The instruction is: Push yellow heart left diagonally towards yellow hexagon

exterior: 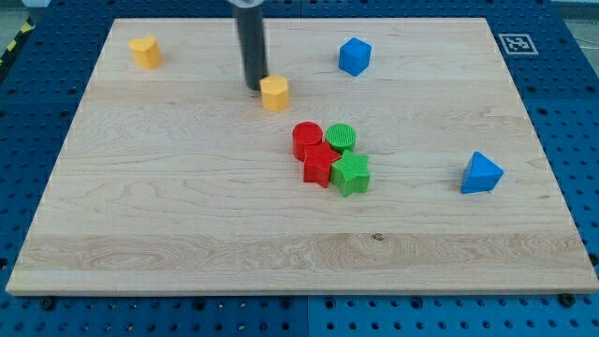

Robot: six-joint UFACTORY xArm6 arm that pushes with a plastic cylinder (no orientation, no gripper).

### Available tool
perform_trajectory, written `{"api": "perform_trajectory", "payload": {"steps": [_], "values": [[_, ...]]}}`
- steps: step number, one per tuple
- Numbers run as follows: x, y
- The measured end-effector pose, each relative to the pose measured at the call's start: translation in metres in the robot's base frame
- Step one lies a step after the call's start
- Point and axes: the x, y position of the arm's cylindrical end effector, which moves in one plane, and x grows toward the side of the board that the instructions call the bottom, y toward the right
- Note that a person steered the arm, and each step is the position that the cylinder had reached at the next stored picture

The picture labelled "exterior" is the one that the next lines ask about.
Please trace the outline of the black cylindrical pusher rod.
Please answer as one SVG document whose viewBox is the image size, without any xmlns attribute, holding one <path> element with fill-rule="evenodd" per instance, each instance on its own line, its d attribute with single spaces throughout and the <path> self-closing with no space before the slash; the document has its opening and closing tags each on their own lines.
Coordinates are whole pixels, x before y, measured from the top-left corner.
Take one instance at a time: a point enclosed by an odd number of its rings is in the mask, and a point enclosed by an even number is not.
<svg viewBox="0 0 599 337">
<path fill-rule="evenodd" d="M 249 7 L 235 5 L 238 37 L 246 85 L 253 91 L 260 90 L 260 81 L 269 75 L 265 30 L 260 4 Z"/>
</svg>

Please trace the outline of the silver rod mount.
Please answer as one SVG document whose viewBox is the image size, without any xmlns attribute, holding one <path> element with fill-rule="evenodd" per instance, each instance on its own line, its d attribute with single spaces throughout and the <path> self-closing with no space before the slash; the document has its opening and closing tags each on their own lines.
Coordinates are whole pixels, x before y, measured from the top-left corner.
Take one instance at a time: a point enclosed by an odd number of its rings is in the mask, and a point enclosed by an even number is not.
<svg viewBox="0 0 599 337">
<path fill-rule="evenodd" d="M 235 7 L 260 7 L 265 0 L 228 0 Z"/>
</svg>

